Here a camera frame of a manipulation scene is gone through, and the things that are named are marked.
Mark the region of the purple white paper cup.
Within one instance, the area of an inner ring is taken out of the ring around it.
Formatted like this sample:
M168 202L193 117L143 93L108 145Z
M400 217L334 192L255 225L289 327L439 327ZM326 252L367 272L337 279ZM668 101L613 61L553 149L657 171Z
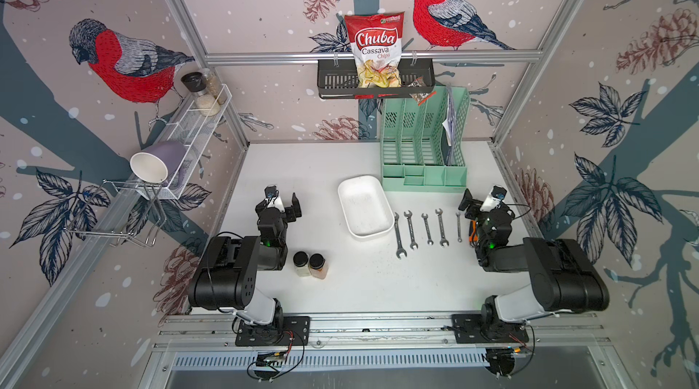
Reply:
M165 183L174 176L187 152L183 143L154 143L129 159L133 174L146 183Z

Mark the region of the black lid orange spice jar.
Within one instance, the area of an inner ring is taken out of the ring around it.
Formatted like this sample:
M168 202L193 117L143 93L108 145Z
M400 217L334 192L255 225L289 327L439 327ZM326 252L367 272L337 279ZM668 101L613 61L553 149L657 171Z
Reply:
M328 273L328 263L322 254L313 254L309 258L309 272L317 279L324 280Z

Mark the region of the small snack packet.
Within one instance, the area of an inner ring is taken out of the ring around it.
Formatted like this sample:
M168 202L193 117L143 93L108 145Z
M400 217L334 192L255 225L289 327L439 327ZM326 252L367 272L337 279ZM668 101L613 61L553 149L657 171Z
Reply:
M426 88L427 85L422 77L418 77L415 79L412 83L409 85L410 88ZM428 92L411 92L410 96L417 103L418 106L423 105L426 103L433 95L435 94L434 90L429 90Z

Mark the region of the black lid white jar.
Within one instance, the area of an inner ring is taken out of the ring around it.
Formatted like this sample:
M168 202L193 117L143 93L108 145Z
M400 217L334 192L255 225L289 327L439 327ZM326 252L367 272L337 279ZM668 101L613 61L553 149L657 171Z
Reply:
M194 95L194 105L206 117L220 113L220 104L216 95L212 94L201 72L189 72L181 77L181 82Z

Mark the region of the silver combination wrench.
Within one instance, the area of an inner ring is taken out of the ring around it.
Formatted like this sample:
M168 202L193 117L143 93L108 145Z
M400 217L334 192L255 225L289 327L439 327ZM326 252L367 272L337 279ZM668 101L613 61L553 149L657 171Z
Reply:
M431 235L431 228L430 228L430 223L429 223L429 214L423 213L421 216L423 224L424 224L424 229L426 233L426 243L427 245L434 245L433 241L433 236Z

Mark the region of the thin small silver wrench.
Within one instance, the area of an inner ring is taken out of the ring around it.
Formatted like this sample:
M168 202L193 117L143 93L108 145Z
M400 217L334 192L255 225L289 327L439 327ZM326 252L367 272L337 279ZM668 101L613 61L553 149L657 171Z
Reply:
M457 223L457 242L462 243L462 212L456 212L456 223Z

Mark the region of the white plastic storage box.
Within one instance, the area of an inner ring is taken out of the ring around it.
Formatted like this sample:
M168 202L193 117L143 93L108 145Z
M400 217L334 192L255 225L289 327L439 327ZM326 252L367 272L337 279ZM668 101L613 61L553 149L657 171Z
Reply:
M349 178L338 186L338 196L349 233L355 239L378 238L394 227L393 211L376 177Z

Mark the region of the clear glass jar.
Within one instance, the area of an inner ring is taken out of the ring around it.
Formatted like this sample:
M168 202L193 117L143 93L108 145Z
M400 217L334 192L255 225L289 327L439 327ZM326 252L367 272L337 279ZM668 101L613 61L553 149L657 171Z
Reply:
M204 77L208 92L217 99L219 104L224 104L227 101L227 95L223 92L223 84L218 79L216 72L209 68L201 70Z

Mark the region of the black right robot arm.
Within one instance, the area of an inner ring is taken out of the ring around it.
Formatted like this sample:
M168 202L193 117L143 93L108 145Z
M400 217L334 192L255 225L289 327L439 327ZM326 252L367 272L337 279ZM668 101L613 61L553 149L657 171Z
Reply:
M480 201L465 190L458 211L471 222L469 244L480 267L496 274L526 273L529 283L509 294L486 298L474 321L457 314L453 317L456 330L477 331L491 343L522 340L518 332L534 319L606 310L608 288L577 241L526 237L520 245L509 244L516 215L504 201L506 194L495 185Z

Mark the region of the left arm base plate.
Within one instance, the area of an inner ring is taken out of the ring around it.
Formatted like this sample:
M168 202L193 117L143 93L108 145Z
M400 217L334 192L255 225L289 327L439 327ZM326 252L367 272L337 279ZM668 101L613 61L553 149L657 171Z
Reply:
M252 346L306 346L309 342L309 316L284 316L281 324L246 325L238 329L235 345Z

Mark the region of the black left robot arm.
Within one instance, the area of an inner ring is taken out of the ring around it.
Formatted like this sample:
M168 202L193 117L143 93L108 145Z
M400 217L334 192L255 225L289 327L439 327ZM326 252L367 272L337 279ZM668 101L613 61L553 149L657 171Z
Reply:
M193 308L234 314L246 325L279 331L281 304L257 290L257 275L284 268L289 224L302 217L302 210L296 194L284 205L275 185L266 187L264 194L255 206L258 233L221 232L212 237L190 280L187 298Z

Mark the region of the red Chuba chips bag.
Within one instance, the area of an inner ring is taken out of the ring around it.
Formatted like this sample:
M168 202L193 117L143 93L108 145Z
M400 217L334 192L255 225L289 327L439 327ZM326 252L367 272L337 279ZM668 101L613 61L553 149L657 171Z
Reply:
M404 13L346 15L359 88L399 88Z

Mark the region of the orange handled adjustable wrench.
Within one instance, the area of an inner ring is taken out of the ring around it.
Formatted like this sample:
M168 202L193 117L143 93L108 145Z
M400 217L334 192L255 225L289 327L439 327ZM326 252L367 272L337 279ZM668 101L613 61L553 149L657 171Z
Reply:
M478 230L477 230L477 223L475 221L471 221L470 227L469 227L469 244L471 247L476 248L478 246Z

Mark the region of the green plastic file organizer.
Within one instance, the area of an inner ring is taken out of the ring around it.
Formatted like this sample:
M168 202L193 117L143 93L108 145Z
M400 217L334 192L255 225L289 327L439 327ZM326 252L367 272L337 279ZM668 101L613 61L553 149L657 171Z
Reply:
M444 192L466 189L468 170L462 153L462 136L471 107L467 89L453 89L456 111L453 164L443 162L445 86L418 106L413 99L390 99L384 104L380 130L382 186L387 192Z

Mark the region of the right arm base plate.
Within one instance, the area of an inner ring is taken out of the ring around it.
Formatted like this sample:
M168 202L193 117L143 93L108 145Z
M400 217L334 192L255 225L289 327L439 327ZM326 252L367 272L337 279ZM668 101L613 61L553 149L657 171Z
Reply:
M486 322L481 314L453 314L448 329L458 345L529 343L527 331L521 323L505 323L495 318Z

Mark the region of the silver ring end wrench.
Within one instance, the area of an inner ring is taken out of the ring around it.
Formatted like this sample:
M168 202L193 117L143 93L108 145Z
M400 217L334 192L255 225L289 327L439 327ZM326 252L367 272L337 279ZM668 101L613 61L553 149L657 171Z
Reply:
M394 230L394 233L395 233L396 245L397 245L397 249L396 249L396 253L395 253L395 254L396 254L396 257L397 257L399 260L401 260L402 258L404 258L404 257L407 256L407 252L406 252L405 249L403 248L403 245L402 245L402 236L400 235L400 227L399 227L400 216L399 216L397 213L395 213L395 214L393 214L393 218L394 218L393 230Z

